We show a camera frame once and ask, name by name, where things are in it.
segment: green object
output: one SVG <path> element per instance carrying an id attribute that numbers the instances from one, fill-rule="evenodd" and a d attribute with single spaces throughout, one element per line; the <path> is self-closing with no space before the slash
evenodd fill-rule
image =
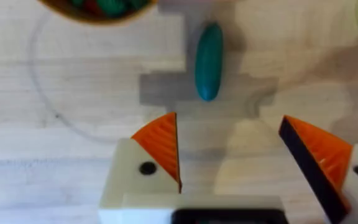
<path id="1" fill-rule="evenodd" d="M 147 5 L 147 3 L 149 3 L 149 0 L 129 0 L 129 2 L 134 9 L 139 10 L 145 5 Z"/>
<path id="2" fill-rule="evenodd" d="M 211 101 L 218 95 L 223 64 L 223 32 L 217 23 L 210 24 L 201 35 L 196 56 L 196 87 L 202 99 Z"/>
<path id="3" fill-rule="evenodd" d="M 125 0 L 97 0 L 98 6 L 107 16 L 117 17 L 127 12 Z"/>
<path id="4" fill-rule="evenodd" d="M 76 7 L 81 7 L 84 4 L 85 0 L 71 0 L 71 3 Z"/>

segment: bowl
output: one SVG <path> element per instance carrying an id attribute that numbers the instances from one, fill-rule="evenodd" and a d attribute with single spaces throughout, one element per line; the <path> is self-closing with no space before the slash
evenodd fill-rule
<path id="1" fill-rule="evenodd" d="M 72 19 L 77 22 L 82 22 L 91 25 L 118 25 L 123 22 L 129 22 L 143 15 L 156 5 L 157 0 L 150 0 L 144 7 L 136 11 L 129 11 L 121 17 L 107 17 L 98 16 L 91 12 L 86 12 L 74 6 L 70 0 L 39 0 L 49 9 L 63 15 L 66 18 Z"/>

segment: wooden table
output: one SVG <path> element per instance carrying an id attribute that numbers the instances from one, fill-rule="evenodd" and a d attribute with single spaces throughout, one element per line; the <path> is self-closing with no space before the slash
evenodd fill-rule
<path id="1" fill-rule="evenodd" d="M 0 1 L 0 223 L 97 223 L 116 141 L 167 111 L 186 194 L 279 195 L 292 223 L 322 222 L 277 131 L 290 114 L 358 142 L 358 0 L 190 5 L 90 27 Z M 227 49 L 210 103 L 191 72 L 205 19 Z"/>

